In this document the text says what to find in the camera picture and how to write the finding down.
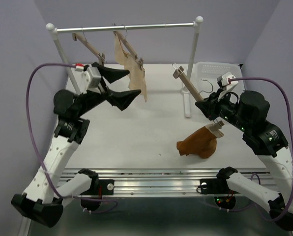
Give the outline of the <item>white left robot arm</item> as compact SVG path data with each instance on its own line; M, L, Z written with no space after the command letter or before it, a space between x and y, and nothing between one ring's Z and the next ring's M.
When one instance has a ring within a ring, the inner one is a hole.
M113 91L108 84L129 74L126 69L114 69L98 63L73 64L73 70L83 73L84 90L76 94L61 89L54 95L54 114L58 117L49 150L40 157L40 168L28 187L11 200L23 216L46 227L53 227L60 220L64 208L78 199L83 210L97 212L104 201L103 195L112 195L114 181L100 180L97 172L81 169L67 183L58 186L60 177L77 148L81 145L90 121L83 115L103 102L125 110L141 93L139 89Z

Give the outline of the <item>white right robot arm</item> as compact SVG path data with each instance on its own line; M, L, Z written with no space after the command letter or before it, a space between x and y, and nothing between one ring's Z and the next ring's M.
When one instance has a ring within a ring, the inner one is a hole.
M279 190L267 189L226 167L215 179L206 180L203 193L238 192L261 206L281 229L293 231L293 157L281 129L266 120L270 104L256 91L244 91L236 103L230 101L230 94L219 98L220 94L219 89L195 105L209 120L220 117L242 131L243 141L264 163Z

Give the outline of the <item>wooden hanger with brown underwear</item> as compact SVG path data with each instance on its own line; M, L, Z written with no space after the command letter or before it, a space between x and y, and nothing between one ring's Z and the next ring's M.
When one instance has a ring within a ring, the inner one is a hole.
M196 102L203 101L204 99L202 96L199 94L198 90L196 87L193 85L191 82L190 78L186 75L185 70L182 66L178 66L176 63L172 64L173 68L175 69L173 73L173 77L180 78L182 81L183 85L188 89L190 94L193 96ZM213 134L216 138L222 138L224 134L220 131L221 128L224 126L223 122L217 122L217 123L210 123L205 126L205 128Z

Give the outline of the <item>brown underwear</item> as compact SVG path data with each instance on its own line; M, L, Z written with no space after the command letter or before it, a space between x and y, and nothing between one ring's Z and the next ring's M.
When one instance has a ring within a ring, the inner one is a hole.
M201 159L210 158L217 148L217 137L208 126L203 126L183 141L176 142L180 156L196 155Z

